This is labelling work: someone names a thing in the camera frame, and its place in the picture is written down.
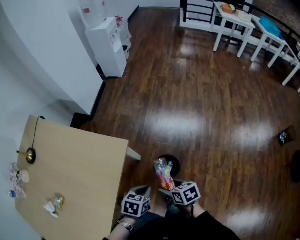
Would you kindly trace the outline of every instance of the bracelet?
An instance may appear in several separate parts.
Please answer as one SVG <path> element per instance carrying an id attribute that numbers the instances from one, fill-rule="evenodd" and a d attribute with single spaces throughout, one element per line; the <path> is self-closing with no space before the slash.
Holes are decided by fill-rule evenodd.
<path id="1" fill-rule="evenodd" d="M 124 227 L 126 230 L 128 230 L 130 233 L 132 233 L 135 228 L 133 226 L 131 226 L 128 222 L 121 220 L 118 225 Z"/>

